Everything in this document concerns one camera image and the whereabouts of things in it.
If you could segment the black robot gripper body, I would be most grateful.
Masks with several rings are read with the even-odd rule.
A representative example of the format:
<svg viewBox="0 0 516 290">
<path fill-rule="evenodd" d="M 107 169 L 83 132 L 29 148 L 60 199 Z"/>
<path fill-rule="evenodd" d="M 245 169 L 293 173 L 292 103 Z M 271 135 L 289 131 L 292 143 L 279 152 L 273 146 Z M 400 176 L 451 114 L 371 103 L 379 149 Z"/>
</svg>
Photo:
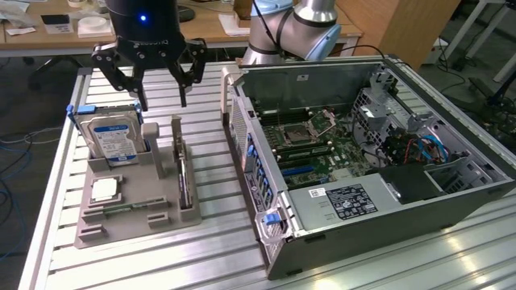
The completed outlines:
<svg viewBox="0 0 516 290">
<path fill-rule="evenodd" d="M 117 53 L 141 69 L 173 64 L 185 49 L 176 1 L 107 1 Z"/>
</svg>

